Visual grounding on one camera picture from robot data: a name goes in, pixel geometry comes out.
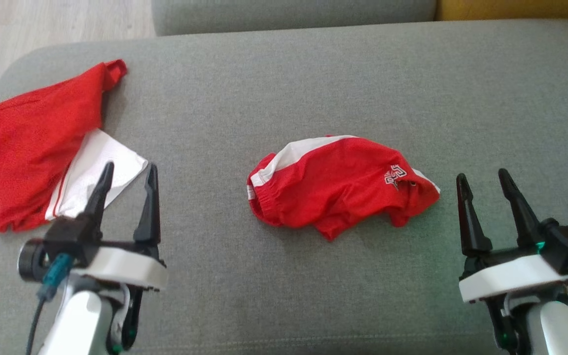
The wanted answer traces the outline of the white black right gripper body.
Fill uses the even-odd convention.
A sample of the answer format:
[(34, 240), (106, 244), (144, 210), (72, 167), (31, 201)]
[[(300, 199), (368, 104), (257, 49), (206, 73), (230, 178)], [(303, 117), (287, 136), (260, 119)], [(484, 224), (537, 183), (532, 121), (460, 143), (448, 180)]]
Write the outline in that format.
[(469, 303), (553, 284), (568, 284), (568, 272), (559, 274), (538, 247), (507, 248), (466, 257), (459, 290)]

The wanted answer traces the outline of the red white sports jersey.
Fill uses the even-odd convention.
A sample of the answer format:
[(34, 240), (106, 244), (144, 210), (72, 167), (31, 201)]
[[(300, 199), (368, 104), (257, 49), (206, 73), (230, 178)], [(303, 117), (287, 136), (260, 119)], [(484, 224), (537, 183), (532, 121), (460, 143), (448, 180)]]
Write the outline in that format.
[(74, 78), (0, 103), (0, 233), (75, 217), (112, 162), (105, 206), (148, 161), (102, 131), (103, 94), (128, 72), (101, 62)]

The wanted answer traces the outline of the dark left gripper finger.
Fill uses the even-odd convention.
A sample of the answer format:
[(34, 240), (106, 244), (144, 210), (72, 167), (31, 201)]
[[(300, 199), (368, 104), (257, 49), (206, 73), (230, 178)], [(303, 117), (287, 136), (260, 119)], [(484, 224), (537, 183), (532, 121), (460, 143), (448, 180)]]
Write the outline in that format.
[(88, 220), (92, 232), (101, 231), (101, 223), (104, 216), (107, 194), (112, 187), (114, 163), (108, 162), (93, 189), (83, 215)]
[(161, 242), (161, 226), (158, 169), (155, 164), (150, 164), (144, 189), (146, 198), (139, 224), (134, 231), (134, 241), (147, 245), (158, 245)]

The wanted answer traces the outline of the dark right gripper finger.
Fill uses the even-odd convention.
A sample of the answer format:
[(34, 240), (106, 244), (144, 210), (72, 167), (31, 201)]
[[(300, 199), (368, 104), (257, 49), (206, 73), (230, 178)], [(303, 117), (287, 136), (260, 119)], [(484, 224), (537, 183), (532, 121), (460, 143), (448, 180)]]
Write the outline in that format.
[(518, 247), (530, 247), (543, 243), (543, 237), (538, 231), (538, 218), (507, 169), (499, 171), (499, 182), (503, 195), (511, 206), (518, 234), (516, 238)]
[(461, 251), (466, 257), (475, 257), (492, 250), (492, 242), (483, 229), (473, 206), (473, 194), (465, 174), (458, 175), (458, 213)]

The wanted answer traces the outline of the yellow sofa backrest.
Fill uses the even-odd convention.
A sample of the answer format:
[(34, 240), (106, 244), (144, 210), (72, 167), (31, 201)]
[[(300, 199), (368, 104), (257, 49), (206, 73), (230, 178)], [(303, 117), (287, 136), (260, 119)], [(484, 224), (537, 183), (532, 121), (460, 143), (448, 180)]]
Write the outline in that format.
[(437, 21), (498, 19), (568, 19), (568, 0), (437, 0)]

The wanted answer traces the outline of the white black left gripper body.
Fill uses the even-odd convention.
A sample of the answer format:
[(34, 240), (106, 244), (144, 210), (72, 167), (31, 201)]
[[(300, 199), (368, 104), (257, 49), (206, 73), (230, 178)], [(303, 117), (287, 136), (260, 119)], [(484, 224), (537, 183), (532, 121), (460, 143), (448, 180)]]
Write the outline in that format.
[(71, 274), (146, 290), (165, 290), (169, 280), (159, 245), (135, 241), (100, 242), (92, 261), (72, 268)]

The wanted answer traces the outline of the grey sofa seat cushion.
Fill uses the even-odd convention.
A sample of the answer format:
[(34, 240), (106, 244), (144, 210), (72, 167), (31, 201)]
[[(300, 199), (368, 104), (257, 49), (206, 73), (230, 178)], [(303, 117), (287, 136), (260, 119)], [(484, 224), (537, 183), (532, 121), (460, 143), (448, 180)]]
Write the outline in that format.
[(437, 0), (151, 0), (158, 36), (431, 22)]

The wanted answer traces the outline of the large grey sofa ottoman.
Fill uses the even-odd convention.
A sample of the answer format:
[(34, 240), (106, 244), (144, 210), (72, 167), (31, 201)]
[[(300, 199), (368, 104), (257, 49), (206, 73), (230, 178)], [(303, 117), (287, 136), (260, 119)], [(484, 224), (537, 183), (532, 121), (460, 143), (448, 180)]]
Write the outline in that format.
[[(123, 59), (106, 132), (159, 170), (168, 288), (147, 292), (131, 355), (488, 355), (483, 303), (459, 292), (456, 175), (485, 235), (514, 247), (497, 171), (568, 224), (568, 21), (165, 36), (36, 50), (0, 102)], [(288, 142), (356, 135), (401, 151), (440, 200), (403, 228), (333, 242), (252, 215), (245, 182)]]

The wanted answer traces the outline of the red white sports shorts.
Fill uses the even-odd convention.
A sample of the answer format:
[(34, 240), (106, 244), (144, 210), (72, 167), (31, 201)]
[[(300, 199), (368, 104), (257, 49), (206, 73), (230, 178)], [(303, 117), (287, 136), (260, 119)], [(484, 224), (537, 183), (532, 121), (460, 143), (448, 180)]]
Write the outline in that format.
[(329, 241), (373, 215), (403, 227), (440, 198), (439, 187), (400, 151), (352, 135), (286, 144), (250, 172), (247, 192), (262, 222), (311, 225)]

